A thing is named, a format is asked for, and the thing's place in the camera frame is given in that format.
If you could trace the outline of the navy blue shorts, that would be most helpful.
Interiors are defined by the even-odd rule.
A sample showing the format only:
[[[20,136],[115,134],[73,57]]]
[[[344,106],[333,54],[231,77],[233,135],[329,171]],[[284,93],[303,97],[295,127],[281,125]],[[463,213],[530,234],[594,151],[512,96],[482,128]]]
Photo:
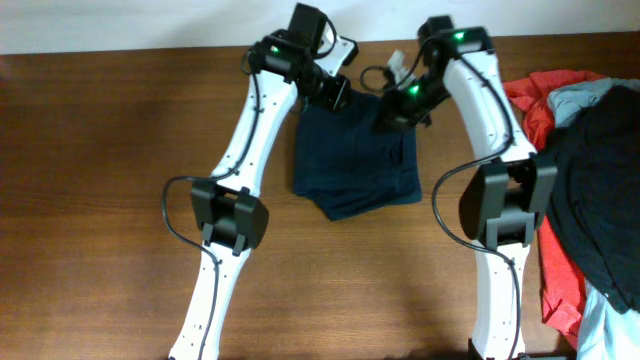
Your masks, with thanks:
[[[331,221],[422,200],[416,133],[374,128],[381,100],[354,91],[332,113],[308,106],[296,129],[293,193]]]

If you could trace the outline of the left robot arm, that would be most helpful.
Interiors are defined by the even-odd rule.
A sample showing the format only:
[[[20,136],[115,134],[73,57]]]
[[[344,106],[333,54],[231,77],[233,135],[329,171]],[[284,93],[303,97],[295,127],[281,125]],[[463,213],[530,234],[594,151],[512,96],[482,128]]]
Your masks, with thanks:
[[[237,278],[261,243],[269,211],[260,199],[264,169],[279,129],[297,100],[337,112],[350,101],[340,74],[358,54],[320,9],[299,3],[289,25],[245,53],[248,91],[230,143],[206,177],[187,177],[201,254],[199,273],[171,360],[216,359]]]

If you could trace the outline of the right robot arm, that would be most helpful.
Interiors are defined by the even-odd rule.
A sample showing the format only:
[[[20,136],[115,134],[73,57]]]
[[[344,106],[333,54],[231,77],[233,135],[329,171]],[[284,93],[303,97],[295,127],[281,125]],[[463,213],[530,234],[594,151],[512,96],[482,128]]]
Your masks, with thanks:
[[[501,81],[494,45],[482,26],[457,28],[448,15],[428,18],[417,32],[420,77],[405,74],[382,90],[376,120],[384,130],[429,124],[431,112],[451,99],[464,123],[474,158],[444,173],[443,184],[465,170],[474,174],[458,203],[464,234],[451,238],[475,254],[476,321],[471,359],[525,359],[523,273],[557,176],[523,134]]]

